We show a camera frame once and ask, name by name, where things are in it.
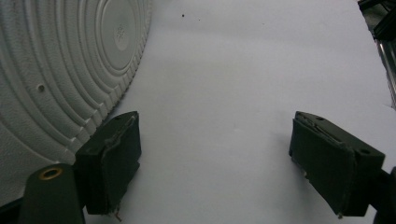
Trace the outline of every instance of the gray plastic part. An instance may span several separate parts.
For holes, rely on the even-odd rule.
[[[0,1],[0,206],[73,163],[134,78],[151,1]]]

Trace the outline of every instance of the dark spot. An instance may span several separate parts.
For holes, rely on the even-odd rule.
[[[46,88],[44,87],[44,85],[43,85],[43,84],[39,84],[39,85],[37,85],[37,91],[38,91],[38,92],[43,92],[43,91],[44,91],[44,89],[46,89]]]

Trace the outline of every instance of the brass insert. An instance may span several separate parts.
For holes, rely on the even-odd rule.
[[[51,167],[43,172],[41,172],[38,177],[40,180],[51,180],[58,175],[62,174],[63,169],[60,167]]]

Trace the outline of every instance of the white floor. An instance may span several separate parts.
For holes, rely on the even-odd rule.
[[[122,223],[373,223],[337,216],[288,155],[296,110],[396,165],[386,71],[354,0],[157,0],[135,80],[143,155]],[[88,216],[87,223],[119,223]]]

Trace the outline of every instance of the white textured surface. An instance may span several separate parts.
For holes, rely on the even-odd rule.
[[[149,0],[0,1],[0,206],[36,169],[74,161],[132,81],[150,11]]]
[[[288,155],[291,120],[296,110],[329,119],[385,152],[389,171],[390,102],[353,0],[156,0],[113,114],[140,113],[141,167],[122,223],[372,224],[373,209],[338,220],[303,178]]]

